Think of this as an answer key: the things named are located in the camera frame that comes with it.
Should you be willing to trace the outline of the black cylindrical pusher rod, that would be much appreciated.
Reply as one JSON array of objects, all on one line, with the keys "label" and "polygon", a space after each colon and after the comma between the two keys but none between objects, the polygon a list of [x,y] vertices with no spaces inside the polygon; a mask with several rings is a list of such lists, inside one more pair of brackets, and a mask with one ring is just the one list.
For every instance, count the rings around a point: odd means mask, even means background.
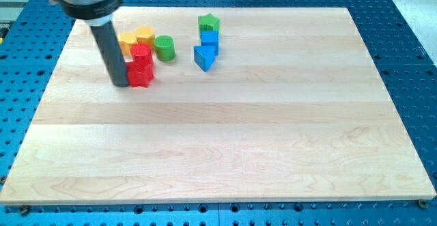
[{"label": "black cylindrical pusher rod", "polygon": [[112,84],[116,87],[129,86],[127,65],[112,22],[90,28]]}]

